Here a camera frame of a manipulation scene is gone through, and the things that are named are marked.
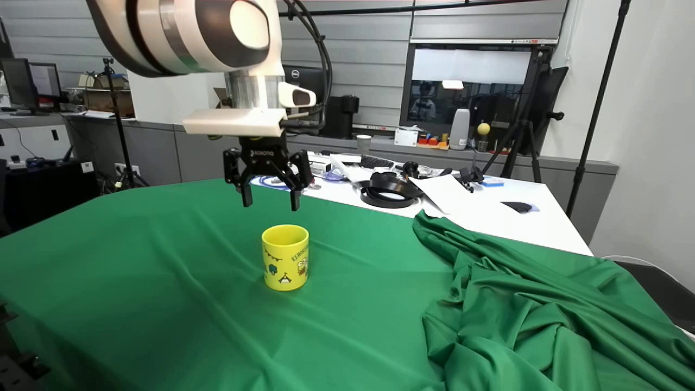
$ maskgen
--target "pole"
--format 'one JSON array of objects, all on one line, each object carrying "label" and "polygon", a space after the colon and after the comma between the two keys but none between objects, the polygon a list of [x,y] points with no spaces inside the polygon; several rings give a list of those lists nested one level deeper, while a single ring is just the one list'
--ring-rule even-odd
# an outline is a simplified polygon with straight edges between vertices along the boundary
[{"label": "pole", "polygon": [[571,188],[570,202],[566,202],[566,210],[565,210],[566,218],[574,215],[574,205],[577,201],[577,193],[580,193],[580,188],[583,188],[583,181],[584,181],[584,170],[587,170],[587,160],[589,160],[589,152],[591,152],[594,132],[596,132],[596,126],[598,126],[600,116],[602,116],[602,105],[604,105],[607,88],[608,88],[608,81],[611,81],[616,46],[622,41],[622,33],[624,33],[624,27],[625,27],[625,19],[627,19],[629,3],[633,0],[624,0],[622,10],[616,13],[613,43],[611,43],[608,61],[607,61],[607,67],[604,67],[604,78],[602,78],[602,86],[600,86],[598,101],[594,105],[594,116],[591,116],[591,123],[589,123],[583,156],[580,156],[577,170],[574,174],[574,188]]},{"label": "pole", "polygon": [[108,81],[115,129],[117,129],[119,142],[122,142],[122,152],[124,152],[124,163],[125,163],[125,177],[124,177],[125,179],[125,190],[132,190],[134,188],[134,179],[132,179],[130,152],[128,152],[125,132],[124,132],[122,110],[117,105],[117,97],[115,97],[115,88],[114,88],[110,63],[114,63],[114,59],[104,59],[104,74],[107,74],[107,81]]}]

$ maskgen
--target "wrinkled green fabric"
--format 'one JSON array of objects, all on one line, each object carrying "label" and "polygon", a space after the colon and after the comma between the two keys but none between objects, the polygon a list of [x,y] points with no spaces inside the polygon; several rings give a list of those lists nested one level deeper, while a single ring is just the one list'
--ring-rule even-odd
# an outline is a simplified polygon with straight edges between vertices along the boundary
[{"label": "wrinkled green fabric", "polygon": [[455,269],[424,318],[448,389],[695,389],[695,343],[614,264],[426,215],[415,236]]},{"label": "wrinkled green fabric", "polygon": [[[311,279],[262,286],[261,232],[301,224]],[[11,331],[43,389],[439,391],[421,315],[449,267],[412,220],[223,183],[98,198],[0,239]]]}]

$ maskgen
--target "light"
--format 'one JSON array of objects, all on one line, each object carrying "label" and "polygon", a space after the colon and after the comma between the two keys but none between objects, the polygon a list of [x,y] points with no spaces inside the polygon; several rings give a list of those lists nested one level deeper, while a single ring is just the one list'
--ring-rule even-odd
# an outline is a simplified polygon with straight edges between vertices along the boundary
[{"label": "light", "polygon": [[441,81],[444,89],[463,89],[463,81]]}]

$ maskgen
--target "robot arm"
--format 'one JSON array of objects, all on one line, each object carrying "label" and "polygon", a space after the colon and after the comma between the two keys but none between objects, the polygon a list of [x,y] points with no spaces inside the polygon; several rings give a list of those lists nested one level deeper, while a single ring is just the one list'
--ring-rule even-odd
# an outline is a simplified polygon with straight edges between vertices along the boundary
[{"label": "robot arm", "polygon": [[226,181],[251,205],[249,181],[277,177],[299,192],[313,181],[307,155],[288,156],[286,110],[313,106],[314,94],[284,84],[276,0],[87,0],[107,50],[130,73],[158,78],[228,73],[235,110],[185,119],[193,135],[233,135],[241,152],[223,155]]}]

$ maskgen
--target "yellow cup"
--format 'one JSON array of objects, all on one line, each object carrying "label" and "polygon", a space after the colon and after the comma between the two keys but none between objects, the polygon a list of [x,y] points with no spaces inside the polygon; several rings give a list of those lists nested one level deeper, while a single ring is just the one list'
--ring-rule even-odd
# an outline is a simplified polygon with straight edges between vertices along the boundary
[{"label": "yellow cup", "polygon": [[309,231],[301,226],[271,226],[262,231],[266,286],[273,291],[295,291],[309,279]]}]

